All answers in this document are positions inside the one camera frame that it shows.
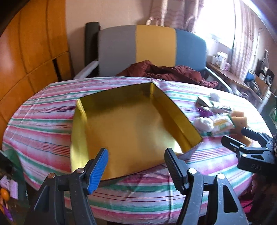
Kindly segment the yellow sponge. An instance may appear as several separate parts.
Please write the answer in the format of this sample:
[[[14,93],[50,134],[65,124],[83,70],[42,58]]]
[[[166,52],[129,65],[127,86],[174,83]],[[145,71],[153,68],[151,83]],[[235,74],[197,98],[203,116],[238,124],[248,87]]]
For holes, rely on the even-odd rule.
[[[246,117],[231,116],[231,120],[235,128],[246,128],[248,126]]]
[[[235,128],[230,131],[230,137],[238,140],[239,142],[245,144],[247,147],[250,147],[252,144],[252,140],[244,135],[242,135],[243,127]]]
[[[231,117],[244,117],[244,112],[234,110],[231,112]]]

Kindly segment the green yellow snack pack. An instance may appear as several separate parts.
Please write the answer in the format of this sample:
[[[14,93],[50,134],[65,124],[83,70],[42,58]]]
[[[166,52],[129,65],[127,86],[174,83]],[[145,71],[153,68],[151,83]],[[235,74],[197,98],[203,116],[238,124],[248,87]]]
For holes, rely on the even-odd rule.
[[[214,128],[211,131],[211,134],[213,136],[230,131],[235,128],[235,125],[228,114],[218,114],[215,119],[212,119],[212,122]]]

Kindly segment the white plastic bag ball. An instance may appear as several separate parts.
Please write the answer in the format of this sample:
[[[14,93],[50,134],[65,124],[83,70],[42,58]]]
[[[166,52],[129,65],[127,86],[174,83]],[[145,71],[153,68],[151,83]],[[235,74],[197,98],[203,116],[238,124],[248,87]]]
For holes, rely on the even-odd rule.
[[[214,129],[214,123],[209,117],[197,117],[193,120],[193,125],[200,131],[211,132]]]

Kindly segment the purple snack pouch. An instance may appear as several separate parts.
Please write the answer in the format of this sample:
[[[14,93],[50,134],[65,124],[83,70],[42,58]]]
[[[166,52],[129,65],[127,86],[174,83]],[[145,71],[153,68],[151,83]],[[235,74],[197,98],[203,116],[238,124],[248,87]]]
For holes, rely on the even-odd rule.
[[[197,110],[199,111],[201,117],[210,117],[213,115],[211,110],[206,107],[198,107]]]

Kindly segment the green small carton box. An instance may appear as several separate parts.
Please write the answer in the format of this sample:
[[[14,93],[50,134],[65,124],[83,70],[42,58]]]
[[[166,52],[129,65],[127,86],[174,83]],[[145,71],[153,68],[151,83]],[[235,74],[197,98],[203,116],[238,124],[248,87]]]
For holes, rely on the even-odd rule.
[[[211,108],[214,106],[211,100],[205,96],[198,96],[196,103],[200,106],[208,107],[208,108]]]

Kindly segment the gold tin tray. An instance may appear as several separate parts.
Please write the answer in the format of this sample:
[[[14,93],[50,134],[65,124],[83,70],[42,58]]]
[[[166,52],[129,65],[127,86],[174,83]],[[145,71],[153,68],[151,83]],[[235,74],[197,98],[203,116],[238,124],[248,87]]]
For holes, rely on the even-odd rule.
[[[102,179],[118,179],[163,164],[167,148],[188,158],[201,142],[181,108],[154,83],[121,86],[76,101],[70,166],[85,166],[105,148]]]

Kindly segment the striped pink green bedsheet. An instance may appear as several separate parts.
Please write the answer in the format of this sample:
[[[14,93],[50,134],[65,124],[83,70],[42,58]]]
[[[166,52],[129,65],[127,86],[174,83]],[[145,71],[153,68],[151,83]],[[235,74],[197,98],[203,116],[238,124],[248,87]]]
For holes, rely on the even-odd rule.
[[[69,174],[70,145],[76,101],[84,96],[121,86],[154,83],[177,104],[193,124],[199,116],[198,96],[214,90],[189,83],[145,77],[100,77],[52,83],[26,100],[4,132],[2,150],[13,150],[24,178],[39,189],[46,176]],[[235,153],[221,144],[222,134],[198,131],[202,142],[189,157],[177,156],[202,174],[223,173],[237,195],[252,181],[252,173],[237,168]],[[96,218],[122,224],[171,224],[177,221],[185,197],[175,189],[163,164],[148,170],[104,181],[88,197]]]

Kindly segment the wooden side desk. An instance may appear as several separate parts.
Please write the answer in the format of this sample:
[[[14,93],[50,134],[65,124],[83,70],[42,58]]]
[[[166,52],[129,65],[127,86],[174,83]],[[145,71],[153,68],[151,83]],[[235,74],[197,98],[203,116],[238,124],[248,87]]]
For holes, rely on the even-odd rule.
[[[253,88],[251,88],[250,84],[240,81],[234,74],[229,71],[221,70],[219,67],[213,65],[212,63],[207,63],[207,67],[215,72],[217,75],[219,75],[229,85],[235,85],[241,93],[244,92],[248,94],[249,101],[251,101],[254,105],[266,104],[268,99],[270,98],[271,92],[269,86],[258,76],[256,76],[254,80],[255,84],[253,85]]]

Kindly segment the white boxes on desk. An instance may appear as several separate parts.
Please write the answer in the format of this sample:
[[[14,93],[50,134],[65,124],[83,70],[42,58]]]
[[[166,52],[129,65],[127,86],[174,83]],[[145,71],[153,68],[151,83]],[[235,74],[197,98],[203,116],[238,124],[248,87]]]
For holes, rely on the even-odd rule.
[[[225,52],[217,52],[212,56],[211,64],[219,67],[220,70],[225,70],[228,60],[228,54]]]

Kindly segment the maroon jacket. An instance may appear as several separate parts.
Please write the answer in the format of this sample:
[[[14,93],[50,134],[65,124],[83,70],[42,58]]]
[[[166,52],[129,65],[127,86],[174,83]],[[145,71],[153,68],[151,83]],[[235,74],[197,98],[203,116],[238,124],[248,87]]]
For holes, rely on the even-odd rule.
[[[208,88],[216,88],[218,86],[218,82],[205,80],[200,72],[188,66],[158,67],[149,60],[134,63],[118,73],[117,76],[154,78],[196,84]]]

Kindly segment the orange wooden wardrobe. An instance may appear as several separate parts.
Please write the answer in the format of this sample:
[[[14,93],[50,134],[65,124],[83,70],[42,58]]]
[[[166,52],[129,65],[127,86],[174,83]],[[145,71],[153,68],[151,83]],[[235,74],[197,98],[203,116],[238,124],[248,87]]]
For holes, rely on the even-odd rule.
[[[1,33],[1,135],[16,110],[48,84],[73,78],[65,1],[24,1]]]

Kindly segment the pink patterned curtain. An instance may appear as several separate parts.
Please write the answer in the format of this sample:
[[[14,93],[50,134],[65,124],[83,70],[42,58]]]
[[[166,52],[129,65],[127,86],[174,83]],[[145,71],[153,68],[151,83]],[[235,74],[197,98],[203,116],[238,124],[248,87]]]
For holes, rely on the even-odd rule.
[[[255,15],[246,1],[152,1],[148,25],[189,31],[205,40],[208,55],[225,52],[244,80],[254,59]]]

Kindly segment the black rolled mat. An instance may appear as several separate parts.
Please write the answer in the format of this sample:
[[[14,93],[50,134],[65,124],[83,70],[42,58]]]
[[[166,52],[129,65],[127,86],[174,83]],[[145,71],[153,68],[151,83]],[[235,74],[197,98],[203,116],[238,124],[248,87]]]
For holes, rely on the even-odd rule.
[[[87,66],[98,58],[98,33],[99,22],[88,22],[85,25],[84,33],[84,64]]]

